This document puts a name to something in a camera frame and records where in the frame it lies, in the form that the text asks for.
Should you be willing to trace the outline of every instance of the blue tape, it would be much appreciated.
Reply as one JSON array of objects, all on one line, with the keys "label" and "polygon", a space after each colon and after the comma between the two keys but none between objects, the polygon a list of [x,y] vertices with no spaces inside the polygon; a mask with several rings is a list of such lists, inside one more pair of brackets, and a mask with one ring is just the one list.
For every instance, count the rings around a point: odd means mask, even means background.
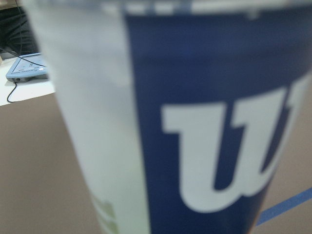
[{"label": "blue tape", "polygon": [[312,198],[312,188],[309,188],[306,191],[303,191],[281,203],[278,203],[277,205],[261,213],[256,226],[265,223],[278,215],[281,215],[282,213],[304,203],[305,201],[311,198]]}]

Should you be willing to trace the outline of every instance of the white and blue cup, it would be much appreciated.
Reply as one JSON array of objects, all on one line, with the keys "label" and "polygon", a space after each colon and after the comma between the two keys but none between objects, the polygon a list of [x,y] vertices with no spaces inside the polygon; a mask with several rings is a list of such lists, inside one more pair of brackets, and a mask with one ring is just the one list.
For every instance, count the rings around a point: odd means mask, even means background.
[{"label": "white and blue cup", "polygon": [[106,234],[247,234],[307,90],[309,1],[28,0]]}]

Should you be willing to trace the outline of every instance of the light blue device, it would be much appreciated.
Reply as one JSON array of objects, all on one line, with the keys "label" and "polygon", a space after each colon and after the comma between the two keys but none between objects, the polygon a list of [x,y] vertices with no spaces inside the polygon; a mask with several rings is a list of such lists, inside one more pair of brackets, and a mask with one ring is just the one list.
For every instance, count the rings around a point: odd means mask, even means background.
[{"label": "light blue device", "polygon": [[6,78],[11,82],[27,82],[33,78],[35,79],[47,79],[47,68],[42,58],[41,53],[22,55],[21,58],[17,58],[8,73]]}]

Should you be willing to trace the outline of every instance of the brown floor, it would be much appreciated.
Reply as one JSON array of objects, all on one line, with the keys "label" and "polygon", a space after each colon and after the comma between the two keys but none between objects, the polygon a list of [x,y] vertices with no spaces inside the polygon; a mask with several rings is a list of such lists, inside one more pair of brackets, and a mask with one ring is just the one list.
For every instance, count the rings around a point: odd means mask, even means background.
[{"label": "brown floor", "polygon": [[[312,187],[312,86],[263,210]],[[0,107],[0,233],[100,234],[54,95]],[[312,200],[255,234],[310,234]]]}]

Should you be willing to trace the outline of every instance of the white surface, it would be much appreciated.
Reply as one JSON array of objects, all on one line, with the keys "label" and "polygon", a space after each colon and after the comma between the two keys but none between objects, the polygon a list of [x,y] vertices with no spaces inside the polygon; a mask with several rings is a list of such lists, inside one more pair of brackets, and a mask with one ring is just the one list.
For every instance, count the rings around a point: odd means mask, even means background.
[{"label": "white surface", "polygon": [[[6,101],[6,98],[15,87],[15,84],[8,81],[5,77],[15,60],[16,58],[6,59],[0,65],[0,106],[9,104],[9,102]],[[11,94],[9,100],[22,101],[54,92],[55,90],[51,81],[47,79],[35,79],[29,82],[18,83],[16,90]]]}]

